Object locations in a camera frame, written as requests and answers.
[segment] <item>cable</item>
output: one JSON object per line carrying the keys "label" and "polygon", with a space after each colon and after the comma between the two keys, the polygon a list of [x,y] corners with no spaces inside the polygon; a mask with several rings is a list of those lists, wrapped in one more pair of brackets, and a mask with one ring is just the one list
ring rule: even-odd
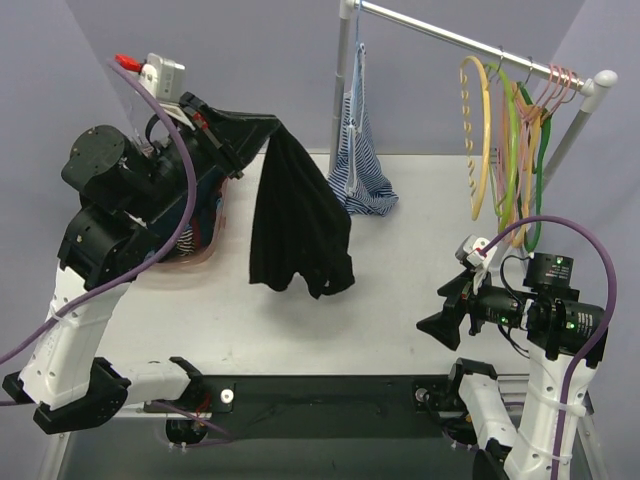
{"label": "cable", "polygon": [[[123,275],[111,280],[110,282],[100,285],[99,287],[94,288],[93,290],[90,290],[83,295],[80,295],[78,298],[71,300],[55,313],[55,316],[60,318],[67,315],[69,312],[72,312],[80,305],[88,302],[92,298],[106,291],[109,291],[122,283],[132,280],[133,278],[137,277],[142,272],[147,270],[149,267],[151,267],[153,264],[161,260],[165,255],[167,255],[176,244],[178,238],[180,238],[180,235],[182,235],[182,232],[189,223],[196,203],[197,178],[193,169],[191,156],[189,155],[189,150],[187,149],[184,140],[182,140],[180,132],[175,127],[169,116],[162,109],[158,101],[153,97],[153,95],[151,95],[141,84],[139,84],[128,71],[122,68],[113,59],[108,60],[107,65],[140,94],[140,96],[149,104],[155,114],[158,115],[160,121],[162,121],[162,123],[168,130],[169,135],[171,136],[176,145],[176,148],[178,149],[178,153],[180,153],[180,156],[182,157],[182,162],[184,163],[184,170],[187,177],[187,205],[184,209],[184,213],[182,214],[182,218],[180,219],[180,223],[176,227],[176,230],[173,232],[171,237],[169,237],[167,242],[153,256],[151,256],[149,259],[145,260],[132,270],[129,270]],[[29,345],[36,341],[38,337],[40,337],[40,335],[53,328],[56,322],[57,320],[54,317],[50,317],[49,319],[47,319],[44,324],[42,324],[35,332],[33,332],[24,342],[18,345],[18,347],[14,348],[9,353],[0,356],[0,366],[7,363],[13,357],[25,350]]]}
{"label": "cable", "polygon": [[[584,238],[587,239],[587,241],[589,241],[589,243],[591,243],[591,245],[598,252],[598,255],[600,256],[600,259],[602,260],[602,263],[604,265],[605,273],[607,275],[607,303],[605,305],[602,321],[600,322],[600,325],[598,325],[598,328],[596,328],[595,332],[593,332],[593,335],[591,335],[591,337],[585,342],[582,348],[578,350],[578,353],[576,353],[575,356],[571,359],[567,367],[567,373],[565,374],[564,379],[562,380],[562,389],[560,392],[560,403],[566,405],[567,399],[569,398],[569,386],[571,385],[571,378],[573,377],[573,373],[575,372],[576,367],[578,366],[578,363],[600,341],[604,333],[607,331],[607,328],[609,327],[609,323],[611,323],[611,318],[613,317],[613,312],[616,308],[616,301],[618,297],[618,280],[616,278],[616,270],[615,270],[615,267],[613,266],[613,261],[611,260],[611,256],[607,252],[604,245],[600,242],[600,240],[598,240],[595,237],[595,235],[593,235],[589,230],[587,230],[583,226],[575,222],[572,222],[571,220],[567,220],[561,217],[555,217],[552,215],[537,215],[537,216],[529,217],[513,223],[512,225],[507,227],[505,230],[503,230],[501,233],[499,233],[493,240],[491,240],[481,250],[481,253],[483,255],[486,255],[486,253],[489,250],[491,250],[493,247],[495,247],[496,244],[500,240],[502,240],[504,236],[507,235],[509,232],[511,232],[512,230],[518,227],[521,227],[522,225],[525,225],[527,223],[534,223],[534,222],[557,223],[560,225],[564,225],[565,227],[568,227],[571,230],[574,230],[575,232],[582,235]],[[567,416],[566,410],[560,410],[558,412],[558,421],[556,425],[556,433],[555,433],[554,443],[553,443],[553,455],[555,457],[560,456],[560,450],[562,448],[562,435],[564,434],[566,416]],[[558,468],[559,468],[558,460],[553,460],[551,462],[551,480],[558,479]]]}
{"label": "cable", "polygon": [[517,255],[507,255],[506,257],[504,257],[502,259],[502,263],[500,264],[500,281],[502,282],[502,285],[504,286],[504,288],[507,290],[507,292],[509,292],[509,295],[511,295],[511,297],[518,302],[518,305],[522,305],[522,300],[520,300],[518,298],[518,296],[516,295],[516,292],[513,288],[511,288],[511,285],[509,285],[509,282],[507,282],[506,277],[504,276],[504,264],[507,262],[507,260],[509,260],[510,258],[515,258],[520,260],[521,262],[526,262],[527,260],[529,260],[529,257],[518,257]]}
{"label": "cable", "polygon": [[511,338],[511,329],[509,329],[509,331],[506,331],[502,325],[498,324],[498,331],[500,331],[500,333],[505,338],[505,340],[507,340],[507,342],[511,344],[511,346],[516,351],[516,353],[518,353],[518,355],[526,359],[529,359],[529,355],[528,355],[529,350],[521,347],[520,344],[518,344],[518,342],[516,342],[513,338]]}
{"label": "cable", "polygon": [[161,409],[164,409],[164,410],[168,410],[168,411],[173,412],[173,413],[177,413],[178,415],[182,415],[183,417],[186,417],[186,418],[188,418],[190,420],[194,420],[194,421],[196,421],[198,423],[203,424],[205,427],[209,428],[209,430],[216,431],[218,433],[221,433],[225,437],[227,437],[226,439],[220,439],[219,438],[219,439],[217,439],[218,441],[225,440],[226,443],[229,443],[229,442],[233,441],[233,436],[231,435],[231,433],[229,433],[224,428],[216,425],[215,423],[211,423],[210,421],[205,420],[204,418],[196,417],[192,413],[189,413],[186,410],[182,410],[182,409],[180,409],[178,407],[175,407],[175,406],[171,405],[170,403],[153,401],[153,402],[150,402],[149,405],[151,405],[153,407],[156,407],[156,408],[161,408]]}

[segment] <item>white table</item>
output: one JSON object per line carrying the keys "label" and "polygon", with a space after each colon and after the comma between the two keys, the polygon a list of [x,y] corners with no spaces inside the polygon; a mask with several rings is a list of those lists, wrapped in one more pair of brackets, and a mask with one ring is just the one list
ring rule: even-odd
{"label": "white table", "polygon": [[[326,171],[328,156],[314,158]],[[445,374],[458,357],[492,363],[500,374],[527,373],[526,360],[493,325],[471,338],[465,320],[456,352],[415,328],[442,308],[436,290],[462,270],[454,258],[462,240],[493,237],[490,192],[473,222],[465,158],[382,162],[400,201],[386,218],[354,217],[353,287],[314,300],[299,277],[283,293],[249,285],[258,158],[229,185],[227,228],[214,256],[192,270],[141,275],[98,355],[120,362],[182,356],[204,374]],[[517,274],[510,278],[520,286]]]}

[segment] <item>clothes hanger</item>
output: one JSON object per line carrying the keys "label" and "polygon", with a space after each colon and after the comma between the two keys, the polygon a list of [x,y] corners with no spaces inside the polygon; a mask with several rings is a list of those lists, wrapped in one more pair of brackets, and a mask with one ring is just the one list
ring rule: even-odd
{"label": "clothes hanger", "polygon": [[518,148],[518,117],[516,113],[516,107],[514,102],[514,94],[511,90],[511,83],[509,81],[509,77],[501,68],[502,57],[500,59],[500,64],[496,65],[494,63],[488,63],[485,67],[488,70],[493,70],[495,75],[491,78],[497,77],[500,79],[500,82],[503,86],[504,98],[507,105],[508,111],[508,134],[506,135],[507,141],[506,149],[508,153],[508,157],[505,157],[506,164],[506,192],[504,197],[499,202],[501,203],[500,209],[500,221],[498,225],[498,231],[501,232],[504,230],[509,222],[509,218],[511,217],[511,212],[513,210],[513,201],[515,194],[515,181],[517,174],[517,148]]}
{"label": "clothes hanger", "polygon": [[[471,107],[469,105],[469,90],[467,89],[469,77],[464,69],[473,63],[478,76],[480,77],[480,88],[482,90],[482,114],[483,114],[483,134],[482,134],[482,170],[480,172],[480,183],[473,178],[475,170],[475,160],[471,158],[473,151],[473,140],[471,139]],[[464,117],[465,147],[467,150],[467,167],[469,168],[469,187],[471,188],[471,219],[477,220],[484,201],[487,189],[487,177],[491,162],[491,98],[489,94],[489,81],[482,62],[472,55],[465,57],[460,64],[460,84],[462,85],[462,115]]]}
{"label": "clothes hanger", "polygon": [[566,102],[564,101],[564,97],[566,97],[567,94],[569,93],[569,90],[571,90],[570,86],[574,78],[575,72],[573,72],[573,70],[568,70],[568,69],[565,72],[563,67],[556,67],[556,68],[558,68],[558,71],[560,72],[558,80],[560,81],[561,79],[564,79],[564,83],[562,85],[561,94],[558,93],[558,95],[555,97],[555,98],[560,97],[559,100],[553,106],[549,107],[549,112],[546,114],[543,120],[546,119],[547,116],[553,115],[556,112],[556,110],[560,108],[561,105],[565,103],[569,103],[571,100],[573,100],[573,98],[575,97],[575,94],[577,93],[577,90],[575,90],[571,98]]}
{"label": "clothes hanger", "polygon": [[[514,85],[514,88],[516,90],[519,90],[519,87],[517,84]],[[524,199],[522,200],[522,202],[524,202],[524,205],[522,206],[522,208],[518,208],[518,209],[514,209],[514,212],[518,212],[520,215],[520,218],[527,218],[529,217],[529,205],[531,204],[531,192],[532,192],[532,187],[533,187],[533,170],[534,170],[534,155],[536,152],[536,149],[538,147],[538,142],[540,140],[540,131],[541,131],[541,122],[542,122],[542,116],[541,115],[536,115],[533,123],[530,125],[530,128],[528,128],[528,135],[530,135],[530,137],[527,137],[527,141],[529,143],[528,145],[528,150],[526,152],[527,158],[526,158],[526,163],[524,166],[523,171],[526,174],[526,187],[524,189]],[[522,184],[524,182],[524,178],[521,175],[519,177],[519,184]],[[518,205],[520,205],[520,200],[521,197],[518,196]],[[524,244],[525,241],[525,236],[526,236],[526,232],[527,232],[527,228],[526,226],[522,226],[517,235],[515,235],[515,237],[512,239],[512,246],[519,248]]]}
{"label": "clothes hanger", "polygon": [[[527,89],[524,85],[520,84],[520,92],[528,105],[532,105],[533,101],[527,92]],[[542,110],[542,115],[546,113],[546,109]],[[542,212],[542,174],[543,174],[543,162],[544,156],[547,150],[547,146],[549,144],[549,139],[551,137],[551,115],[547,116],[544,122],[541,121],[541,135],[540,135],[540,145],[538,147],[538,156],[536,161],[536,167],[534,168],[534,173],[536,175],[536,202],[535,202],[535,214],[540,215]],[[518,199],[518,212],[520,216],[523,216],[522,212],[523,206],[522,201]],[[533,236],[529,236],[528,232],[524,234],[524,247],[527,252],[533,252],[540,241],[540,236],[542,234],[542,224],[540,222],[536,222],[534,228]]]}

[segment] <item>striped cloth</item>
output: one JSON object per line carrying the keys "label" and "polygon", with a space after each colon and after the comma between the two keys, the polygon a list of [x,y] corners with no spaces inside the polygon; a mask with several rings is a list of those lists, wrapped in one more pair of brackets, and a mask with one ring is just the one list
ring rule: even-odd
{"label": "striped cloth", "polygon": [[364,101],[364,64],[365,48],[364,43],[360,43],[356,50],[351,91],[345,94],[342,105],[336,168],[328,180],[349,214],[385,216],[398,201],[398,196],[382,173],[376,156]]}

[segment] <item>robotic arm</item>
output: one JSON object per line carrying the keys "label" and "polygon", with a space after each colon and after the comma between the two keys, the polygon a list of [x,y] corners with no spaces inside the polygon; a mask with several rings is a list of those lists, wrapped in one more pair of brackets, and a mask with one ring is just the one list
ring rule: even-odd
{"label": "robotic arm", "polygon": [[[470,335],[484,323],[527,332],[529,383],[519,429],[516,431],[498,389],[491,365],[460,359],[449,376],[449,396],[461,400],[473,421],[480,451],[474,478],[542,480],[550,477],[552,461],[559,462],[558,478],[569,478],[569,464],[583,400],[599,362],[606,332],[571,377],[566,404],[560,403],[569,363],[591,338],[604,310],[578,302],[579,292],[569,286],[573,259],[536,253],[527,268],[524,286],[514,292],[491,285],[487,271],[491,252],[479,255],[485,239],[470,237],[456,253],[467,268],[438,290],[445,297],[441,312],[420,321],[419,330],[456,350],[459,327],[466,315]],[[554,433],[560,410],[566,411],[565,433],[559,457],[553,455]]]}
{"label": "robotic arm", "polygon": [[[271,134],[272,115],[223,112],[191,93],[179,96],[184,67],[150,54],[144,64],[119,63],[137,77],[168,113],[187,146],[198,199],[212,178],[240,178]],[[157,122],[152,118],[147,137]],[[184,211],[185,168],[166,138],[143,153],[116,128],[101,125],[74,143],[62,178],[80,194],[82,208],[69,223],[58,252],[56,287],[42,335],[28,364],[8,375],[3,388],[18,403],[38,405],[34,420],[48,434],[102,425],[122,406],[199,394],[199,372],[181,358],[135,365],[94,358],[107,323],[130,282],[107,290],[58,317],[65,305],[117,279],[159,251]]]}

